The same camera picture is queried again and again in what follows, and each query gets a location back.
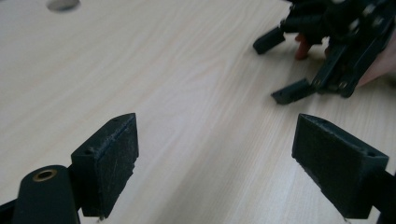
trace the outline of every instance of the circular hole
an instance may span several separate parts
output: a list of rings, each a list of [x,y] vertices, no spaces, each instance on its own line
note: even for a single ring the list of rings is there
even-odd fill
[[[54,12],[66,12],[79,6],[79,0],[50,0],[47,8]]]
[[[54,176],[56,176],[56,173],[57,173],[57,171],[53,170],[53,169],[52,170],[44,170],[44,171],[41,171],[41,172],[35,174],[33,176],[33,180],[35,182],[46,181],[46,180],[51,179]]]

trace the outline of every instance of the light wood surface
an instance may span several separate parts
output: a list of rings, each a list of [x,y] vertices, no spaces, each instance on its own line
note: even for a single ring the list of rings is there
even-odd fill
[[[344,220],[291,157],[297,116],[327,119],[390,156],[395,80],[347,100],[270,97],[323,62],[296,62],[293,36],[264,56],[251,45],[287,16],[279,0],[0,1],[0,203],[21,179],[135,112],[140,158],[104,223],[375,223]],[[81,217],[82,223],[97,218]]]

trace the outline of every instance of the robotic hand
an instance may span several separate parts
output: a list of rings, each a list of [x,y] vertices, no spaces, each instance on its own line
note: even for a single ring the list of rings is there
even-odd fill
[[[253,45],[264,54],[285,40],[284,33],[302,34],[310,45],[329,37],[325,63],[311,83],[300,80],[272,93],[281,105],[315,92],[349,97],[359,80],[387,46],[395,29],[395,0],[288,0],[289,16]]]

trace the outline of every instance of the metal screw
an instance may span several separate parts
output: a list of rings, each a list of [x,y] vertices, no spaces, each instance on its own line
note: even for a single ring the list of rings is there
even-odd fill
[[[345,2],[345,0],[332,0],[332,2],[333,2],[334,4],[340,4],[340,3]]]
[[[320,85],[320,83],[321,83],[320,80],[315,79],[313,84],[314,84],[314,86],[318,87]]]
[[[373,21],[373,27],[379,26],[380,24],[382,24],[382,22],[384,21],[384,18],[382,17],[377,17],[375,18],[375,20]]]
[[[346,86],[347,86],[347,82],[345,82],[345,81],[341,82],[341,83],[338,85],[338,87],[339,87],[340,89],[343,89],[343,88],[345,88]]]
[[[348,28],[350,31],[356,30],[359,27],[360,21],[359,19],[354,20],[352,23],[349,24]]]
[[[373,4],[368,5],[361,14],[367,17],[368,15],[372,14],[375,10],[375,6]]]

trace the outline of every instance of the black plastic part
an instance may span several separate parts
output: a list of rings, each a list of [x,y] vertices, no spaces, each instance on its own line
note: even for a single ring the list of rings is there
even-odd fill
[[[275,91],[271,96],[280,105],[288,105],[315,93],[315,89],[306,79],[295,82],[279,91]]]
[[[292,5],[288,17],[279,27],[260,37],[253,48],[259,54],[264,54],[285,40],[284,33],[302,34],[306,42],[312,45],[321,44],[323,38],[329,37],[332,41],[331,53],[318,71],[312,86],[318,93],[335,93],[344,98],[350,97],[361,77],[374,62],[375,57],[386,47],[394,32],[396,1],[289,2],[292,2]]]
[[[378,223],[396,223],[396,176],[389,173],[379,173],[375,176],[378,197],[374,206],[381,212]]]
[[[135,114],[110,120],[73,152],[70,170],[85,217],[109,216],[138,156]]]
[[[283,31],[279,27],[276,27],[272,31],[268,32],[266,35],[263,35],[262,37],[257,39],[253,44],[253,48],[257,51],[258,54],[264,54],[265,52],[282,43],[283,41],[285,41]]]
[[[292,157],[343,217],[367,218],[389,157],[325,119],[300,115]]]
[[[14,215],[16,200],[2,204],[0,206],[0,223],[1,224],[11,224],[12,216]]]
[[[21,182],[13,224],[79,223],[67,168],[51,165]]]

